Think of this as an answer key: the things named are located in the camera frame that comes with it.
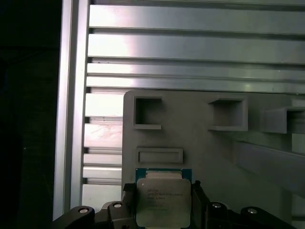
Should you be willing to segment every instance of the screw head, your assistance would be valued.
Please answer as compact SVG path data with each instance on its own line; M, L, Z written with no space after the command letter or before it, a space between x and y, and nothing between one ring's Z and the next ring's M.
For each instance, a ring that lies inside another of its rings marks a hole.
M88 212L88 209L86 209L86 208L82 208L79 210L79 213L86 213L86 212Z
M221 205L219 203L213 203L212 206L214 208L221 208Z
M249 209L248 209L248 212L249 212L250 214L256 214L256 213L257 213L257 210L255 210L254 208L249 208Z

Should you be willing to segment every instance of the dark background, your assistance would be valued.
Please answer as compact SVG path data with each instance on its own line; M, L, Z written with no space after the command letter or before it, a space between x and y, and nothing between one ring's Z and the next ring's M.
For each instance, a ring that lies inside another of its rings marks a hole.
M19 211L5 228L49 228L52 220L60 32L61 0L0 0L0 58L9 64L0 120L23 148Z

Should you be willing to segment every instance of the rectangular slot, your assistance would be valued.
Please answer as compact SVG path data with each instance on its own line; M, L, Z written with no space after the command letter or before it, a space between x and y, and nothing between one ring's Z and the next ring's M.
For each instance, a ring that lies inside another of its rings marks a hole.
M247 131L248 107L244 98L218 98L210 103L213 106L211 130Z
M178 148L138 148L139 163L183 163L183 149Z
M162 100L160 97L135 98L134 128L161 130Z
M287 111L287 132L296 134L305 133L304 111Z
M262 111L261 130L278 134L304 134L305 108L282 107L274 110Z

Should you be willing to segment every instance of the metal frame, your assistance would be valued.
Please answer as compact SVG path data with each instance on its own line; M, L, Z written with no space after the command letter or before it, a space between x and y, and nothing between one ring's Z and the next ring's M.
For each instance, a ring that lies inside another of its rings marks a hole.
M80 0L77 30L74 119L72 135L73 154L71 169L71 208L81 205L82 197L82 165L84 149L83 142L89 32L89 5L89 0Z
M62 2L53 219L70 210L78 0Z

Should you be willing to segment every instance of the cpu processor chip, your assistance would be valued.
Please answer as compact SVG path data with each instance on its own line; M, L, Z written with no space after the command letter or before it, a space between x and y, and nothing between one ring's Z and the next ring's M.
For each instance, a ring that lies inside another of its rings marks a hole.
M137 181L139 227L186 228L191 217L191 182L187 179L141 178Z

